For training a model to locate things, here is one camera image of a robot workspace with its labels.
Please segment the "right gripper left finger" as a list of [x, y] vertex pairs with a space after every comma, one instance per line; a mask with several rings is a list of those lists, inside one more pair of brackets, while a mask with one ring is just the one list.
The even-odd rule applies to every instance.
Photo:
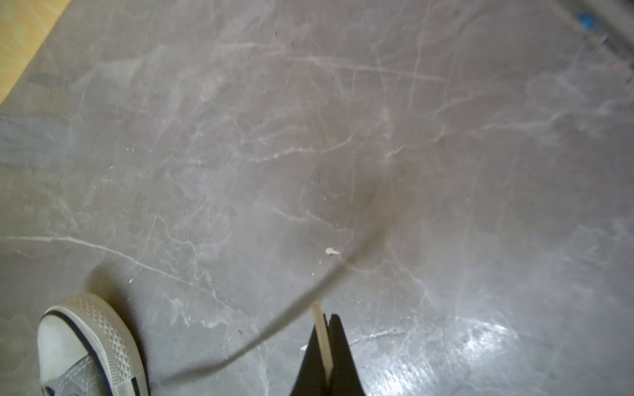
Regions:
[[325, 369], [321, 360], [317, 333], [313, 328], [290, 396], [324, 396], [326, 394]]

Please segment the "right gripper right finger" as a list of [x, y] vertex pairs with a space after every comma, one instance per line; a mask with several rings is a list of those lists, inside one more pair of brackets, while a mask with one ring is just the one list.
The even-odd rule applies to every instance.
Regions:
[[333, 314], [329, 322], [330, 347], [334, 368], [330, 377], [329, 395], [364, 396], [341, 318]]

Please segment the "white shoelace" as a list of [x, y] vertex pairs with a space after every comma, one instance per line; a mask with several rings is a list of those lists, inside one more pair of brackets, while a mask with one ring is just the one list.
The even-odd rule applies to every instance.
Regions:
[[330, 346], [328, 323], [320, 302], [315, 302], [312, 304], [311, 313], [315, 320], [315, 331], [320, 350], [320, 357], [325, 372], [325, 384], [329, 385], [335, 363]]

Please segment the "grey canvas sneaker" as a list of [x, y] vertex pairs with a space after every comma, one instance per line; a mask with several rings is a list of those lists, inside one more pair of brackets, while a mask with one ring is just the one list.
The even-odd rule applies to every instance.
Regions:
[[135, 338], [112, 306], [94, 294], [46, 310], [36, 341], [44, 395], [150, 393]]

